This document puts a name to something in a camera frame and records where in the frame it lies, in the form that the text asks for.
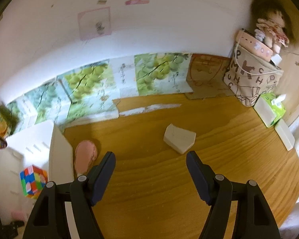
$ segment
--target beige block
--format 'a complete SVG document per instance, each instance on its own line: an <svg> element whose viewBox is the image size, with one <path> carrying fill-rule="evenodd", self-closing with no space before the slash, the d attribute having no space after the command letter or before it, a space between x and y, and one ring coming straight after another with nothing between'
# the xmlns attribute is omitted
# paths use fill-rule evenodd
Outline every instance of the beige block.
<svg viewBox="0 0 299 239"><path fill-rule="evenodd" d="M183 154L195 143L196 133L170 124L164 134L164 142Z"/></svg>

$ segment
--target doll leg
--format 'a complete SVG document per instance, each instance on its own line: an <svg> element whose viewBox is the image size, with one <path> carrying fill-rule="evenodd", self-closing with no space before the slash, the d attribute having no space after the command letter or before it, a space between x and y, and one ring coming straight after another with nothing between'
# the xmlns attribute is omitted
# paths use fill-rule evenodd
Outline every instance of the doll leg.
<svg viewBox="0 0 299 239"><path fill-rule="evenodd" d="M267 47L272 48L272 41L273 41L273 36L270 32L265 31L265 38L264 38L264 43Z"/></svg>
<svg viewBox="0 0 299 239"><path fill-rule="evenodd" d="M276 52L276 54L279 54L280 53L280 49L281 49L281 43L280 42L277 42L277 43L274 43L273 46L272 46L272 50L274 52Z"/></svg>

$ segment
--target doll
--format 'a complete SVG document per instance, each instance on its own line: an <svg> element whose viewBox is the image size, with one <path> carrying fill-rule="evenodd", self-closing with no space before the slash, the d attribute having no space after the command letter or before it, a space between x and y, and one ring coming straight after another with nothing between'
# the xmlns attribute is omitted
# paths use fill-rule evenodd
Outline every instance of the doll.
<svg viewBox="0 0 299 239"><path fill-rule="evenodd" d="M256 39L279 54L281 45L287 47L289 40L293 40L288 14L276 0L254 0L251 11L257 19Z"/></svg>

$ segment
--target colorful puzzle cube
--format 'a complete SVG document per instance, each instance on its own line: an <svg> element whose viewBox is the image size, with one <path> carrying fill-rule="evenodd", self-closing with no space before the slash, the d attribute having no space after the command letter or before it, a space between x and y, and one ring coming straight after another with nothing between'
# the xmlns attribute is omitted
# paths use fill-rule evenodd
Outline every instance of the colorful puzzle cube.
<svg viewBox="0 0 299 239"><path fill-rule="evenodd" d="M31 165L20 172L23 194L31 199L37 199L41 190L48 181L48 174L45 170Z"/></svg>

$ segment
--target fabric storage bag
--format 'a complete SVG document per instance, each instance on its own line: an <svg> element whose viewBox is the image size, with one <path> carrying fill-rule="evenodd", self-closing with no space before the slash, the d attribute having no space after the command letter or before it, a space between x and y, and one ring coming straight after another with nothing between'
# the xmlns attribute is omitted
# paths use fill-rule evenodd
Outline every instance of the fabric storage bag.
<svg viewBox="0 0 299 239"><path fill-rule="evenodd" d="M281 68L237 45L223 80L243 105L251 107L260 94L273 92L282 74Z"/></svg>

